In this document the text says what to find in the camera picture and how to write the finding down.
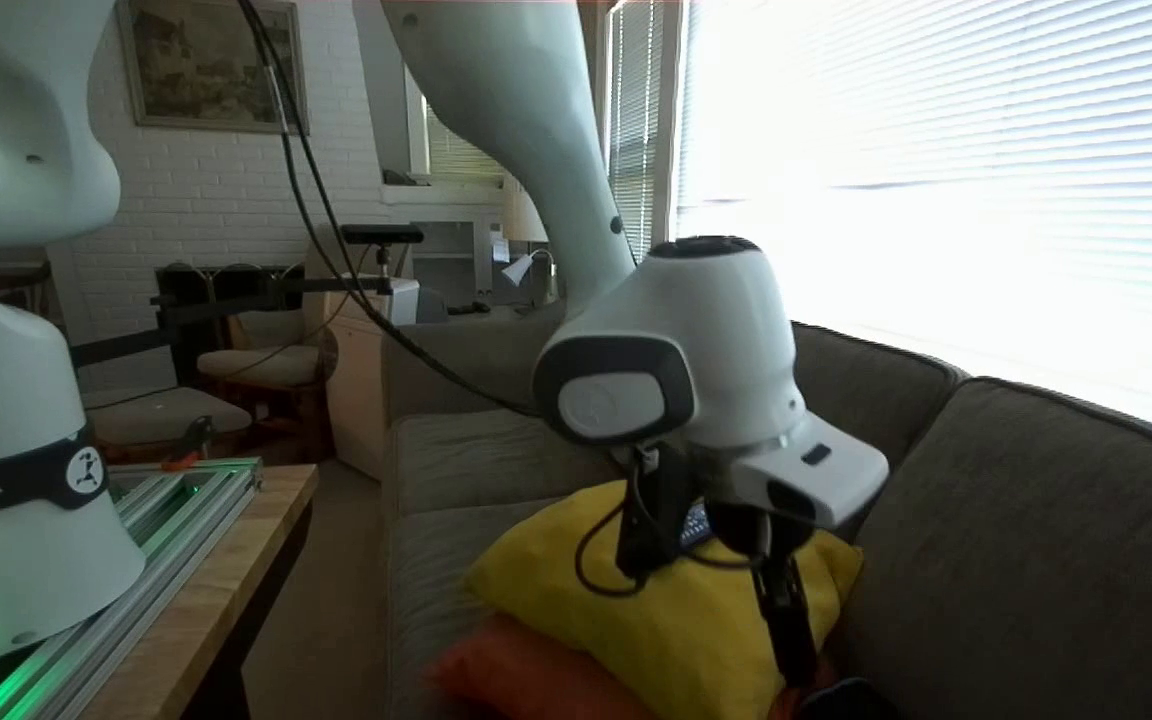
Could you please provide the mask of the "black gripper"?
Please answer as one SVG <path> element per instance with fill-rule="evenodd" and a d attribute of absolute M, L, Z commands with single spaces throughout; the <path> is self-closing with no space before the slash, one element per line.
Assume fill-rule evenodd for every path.
<path fill-rule="evenodd" d="M 784 686 L 809 687 L 815 678 L 815 640 L 792 554 L 815 533 L 815 508 L 809 501 L 776 508 L 709 506 L 709 519 L 715 542 L 757 578 L 762 612 Z"/>

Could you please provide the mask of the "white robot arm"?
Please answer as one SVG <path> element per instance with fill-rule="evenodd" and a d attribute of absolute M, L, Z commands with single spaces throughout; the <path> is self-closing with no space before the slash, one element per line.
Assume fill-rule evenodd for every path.
<path fill-rule="evenodd" d="M 431 112 L 541 208 L 567 318 L 534 392 L 562 435 L 634 455 L 620 569 L 659 569 L 704 506 L 751 578 L 780 678 L 804 687 L 815 640 L 792 554 L 849 523 L 888 459 L 809 414 L 769 258 L 740 238 L 625 248 L 578 0 L 381 4 Z M 118 217 L 120 178 L 90 121 L 109 18 L 112 0 L 0 0 L 0 248 Z M 140 573 L 65 338 L 0 303 L 0 657 L 85 625 Z"/>

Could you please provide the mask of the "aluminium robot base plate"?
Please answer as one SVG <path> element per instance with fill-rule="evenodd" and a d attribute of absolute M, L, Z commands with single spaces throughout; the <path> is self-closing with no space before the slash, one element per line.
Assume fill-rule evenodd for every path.
<path fill-rule="evenodd" d="M 124 465 L 79 513 L 0 513 L 0 720 L 79 720 L 257 493 L 257 459 Z"/>

